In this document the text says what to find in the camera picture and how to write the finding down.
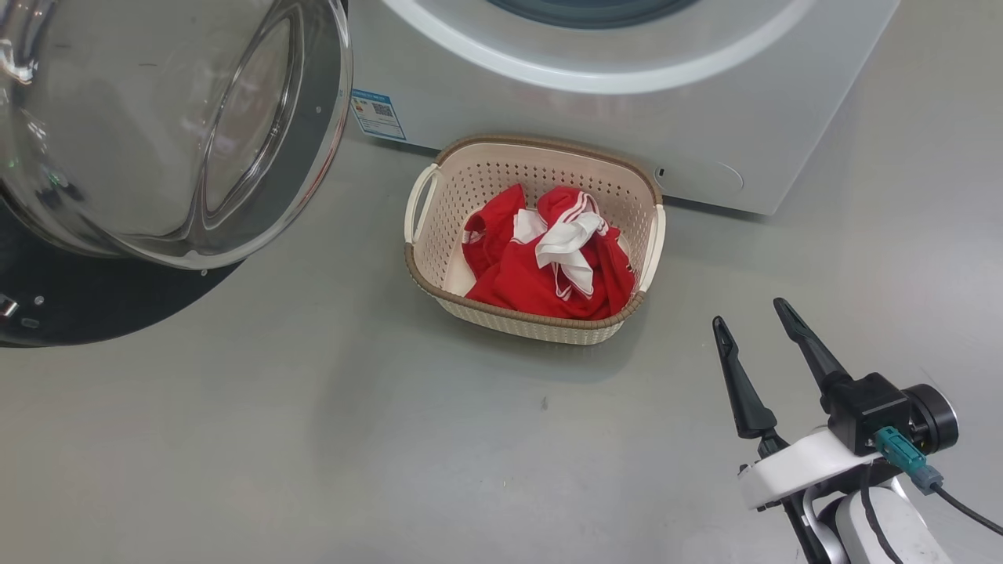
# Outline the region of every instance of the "gray floor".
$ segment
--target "gray floor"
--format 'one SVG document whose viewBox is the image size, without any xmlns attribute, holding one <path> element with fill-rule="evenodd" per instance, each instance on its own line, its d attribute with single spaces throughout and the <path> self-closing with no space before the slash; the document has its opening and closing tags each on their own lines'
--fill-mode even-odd
<svg viewBox="0 0 1003 564">
<path fill-rule="evenodd" d="M 823 415 L 774 296 L 856 374 L 943 389 L 962 440 L 933 463 L 1003 519 L 1001 17 L 904 2 L 779 212 L 670 208 L 650 300 L 594 348 L 421 294 L 400 218 L 428 159 L 353 132 L 302 220 L 196 306 L 0 352 L 3 561 L 803 561 L 779 510 L 742 508 L 755 445 L 710 331 L 724 315 L 780 432 L 803 436 Z M 956 562 L 999 561 L 998 538 L 913 498 Z"/>
</svg>

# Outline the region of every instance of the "teal connector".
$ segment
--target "teal connector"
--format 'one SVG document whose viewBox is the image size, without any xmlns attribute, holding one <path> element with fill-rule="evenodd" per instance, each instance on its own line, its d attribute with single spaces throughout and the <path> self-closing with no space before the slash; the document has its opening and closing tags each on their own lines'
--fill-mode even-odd
<svg viewBox="0 0 1003 564">
<path fill-rule="evenodd" d="M 934 485 L 944 484 L 944 477 L 927 464 L 927 457 L 894 427 L 875 434 L 875 447 L 888 462 L 906 473 L 924 495 L 932 494 Z"/>
<path fill-rule="evenodd" d="M 894 427 L 886 427 L 875 434 L 875 447 L 888 462 L 910 476 L 927 466 L 927 457 Z"/>
</svg>

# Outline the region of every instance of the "laundry basket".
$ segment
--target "laundry basket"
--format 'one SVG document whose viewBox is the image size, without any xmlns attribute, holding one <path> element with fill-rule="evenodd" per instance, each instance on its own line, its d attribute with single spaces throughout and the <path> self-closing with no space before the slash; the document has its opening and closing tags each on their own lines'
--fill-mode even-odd
<svg viewBox="0 0 1003 564">
<path fill-rule="evenodd" d="M 523 185 L 530 208 L 557 186 L 577 188 L 596 199 L 603 217 L 620 229 L 620 245 L 636 273 L 633 296 L 620 313 L 598 321 L 561 319 L 463 297 L 474 282 L 463 259 L 463 226 L 515 184 Z M 664 238 L 661 195 L 637 168 L 592 150 L 525 137 L 472 137 L 445 149 L 414 183 L 404 217 L 411 277 L 446 311 L 506 333 L 569 344 L 602 342 L 637 311 L 658 268 Z"/>
</svg>

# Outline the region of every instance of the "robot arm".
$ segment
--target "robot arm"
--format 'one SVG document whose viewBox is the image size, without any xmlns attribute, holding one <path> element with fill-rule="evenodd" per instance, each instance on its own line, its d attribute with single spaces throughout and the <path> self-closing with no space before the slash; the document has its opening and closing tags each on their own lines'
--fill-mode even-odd
<svg viewBox="0 0 1003 564">
<path fill-rule="evenodd" d="M 793 445 L 783 441 L 774 429 L 776 417 L 738 361 L 727 325 L 714 319 L 738 436 L 759 439 L 760 460 L 742 465 L 738 476 L 746 506 L 758 511 L 782 506 L 810 564 L 894 563 L 892 555 L 903 562 L 950 562 L 902 491 L 897 476 L 903 470 L 885 464 L 887 456 L 916 470 L 914 482 L 932 492 L 940 475 L 926 466 L 926 455 L 958 441 L 950 403 L 926 384 L 900 390 L 878 373 L 855 380 L 786 300 L 777 298 L 773 305 L 800 347 L 829 417 L 827 429 Z M 885 440 L 906 445 L 890 447 Z M 900 460 L 897 446 L 913 458 Z M 815 511 L 814 500 L 837 492 L 844 496 Z"/>
</svg>

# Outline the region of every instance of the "white fabric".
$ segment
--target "white fabric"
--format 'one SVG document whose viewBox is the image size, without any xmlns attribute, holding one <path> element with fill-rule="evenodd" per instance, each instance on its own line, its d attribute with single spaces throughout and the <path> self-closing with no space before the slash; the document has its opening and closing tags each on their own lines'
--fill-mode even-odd
<svg viewBox="0 0 1003 564">
<path fill-rule="evenodd" d="M 527 245 L 547 233 L 547 222 L 535 210 L 520 210 L 516 214 L 513 241 Z"/>
<path fill-rule="evenodd" d="M 586 297 L 592 297 L 592 267 L 582 255 L 582 247 L 592 239 L 593 234 L 605 229 L 606 221 L 592 212 L 583 212 L 574 216 L 569 223 L 559 223 L 537 244 L 537 266 L 543 268 L 549 264 L 560 265 L 568 280 Z M 557 287 L 558 295 L 562 294 Z"/>
<path fill-rule="evenodd" d="M 463 231 L 463 244 L 476 243 L 484 237 L 483 231 Z"/>
<path fill-rule="evenodd" d="M 554 291 L 557 293 L 559 298 L 564 301 L 568 301 L 571 298 L 572 286 L 561 288 L 561 279 L 558 276 L 558 273 L 561 272 L 561 265 L 554 263 L 551 265 L 551 268 L 554 270 Z"/>
</svg>

